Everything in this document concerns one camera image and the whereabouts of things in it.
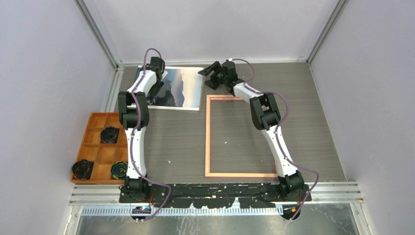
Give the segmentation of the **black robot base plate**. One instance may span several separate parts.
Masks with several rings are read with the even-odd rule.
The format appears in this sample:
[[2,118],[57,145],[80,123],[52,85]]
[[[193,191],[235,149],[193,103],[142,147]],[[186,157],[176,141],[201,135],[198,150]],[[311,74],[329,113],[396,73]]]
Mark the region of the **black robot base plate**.
[[220,184],[171,184],[171,193],[163,208],[201,209],[230,208],[239,203],[240,208],[272,208],[276,202],[298,205],[309,190],[304,185],[283,195],[278,184],[272,183],[220,183]]

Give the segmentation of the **clear acrylic sheet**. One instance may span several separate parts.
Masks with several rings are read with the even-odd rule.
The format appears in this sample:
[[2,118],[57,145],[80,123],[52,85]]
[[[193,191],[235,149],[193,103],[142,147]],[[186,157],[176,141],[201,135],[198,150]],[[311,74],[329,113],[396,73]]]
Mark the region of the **clear acrylic sheet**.
[[211,74],[212,70],[211,69],[204,69],[203,70],[203,76],[205,77],[205,81],[204,81],[204,87],[206,89],[209,89],[209,82],[210,82],[210,74]]

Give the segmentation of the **pink wooden picture frame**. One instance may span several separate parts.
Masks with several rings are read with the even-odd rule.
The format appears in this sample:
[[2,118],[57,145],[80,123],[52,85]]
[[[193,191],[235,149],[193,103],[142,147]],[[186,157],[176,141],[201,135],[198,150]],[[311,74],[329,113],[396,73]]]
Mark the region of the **pink wooden picture frame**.
[[280,173],[277,161],[275,162],[276,173],[229,173],[211,172],[211,103],[213,101],[244,101],[242,98],[232,95],[209,94],[206,96],[206,134],[205,134],[205,177],[208,178],[277,178]]

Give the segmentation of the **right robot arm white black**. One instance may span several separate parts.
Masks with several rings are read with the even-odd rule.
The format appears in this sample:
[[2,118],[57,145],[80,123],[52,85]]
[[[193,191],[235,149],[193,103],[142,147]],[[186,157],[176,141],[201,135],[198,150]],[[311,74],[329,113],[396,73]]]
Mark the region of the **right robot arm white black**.
[[218,61],[198,71],[209,77],[205,85],[217,89],[224,85],[226,91],[234,97],[249,103],[254,127],[264,136],[277,164],[278,191],[282,199],[292,201],[298,194],[308,191],[299,168],[295,166],[282,136],[281,116],[275,94],[261,92],[239,78],[234,60]]

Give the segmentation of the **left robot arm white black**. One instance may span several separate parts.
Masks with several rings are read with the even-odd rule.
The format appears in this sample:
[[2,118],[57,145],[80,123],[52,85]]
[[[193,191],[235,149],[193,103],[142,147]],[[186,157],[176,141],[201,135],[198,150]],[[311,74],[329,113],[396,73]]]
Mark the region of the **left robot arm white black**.
[[122,195],[131,195],[137,202],[149,199],[150,187],[144,160],[144,135],[150,114],[147,98],[155,96],[162,88],[165,62],[151,57],[150,63],[138,70],[138,78],[124,92],[118,93],[119,121],[127,138],[127,173]]

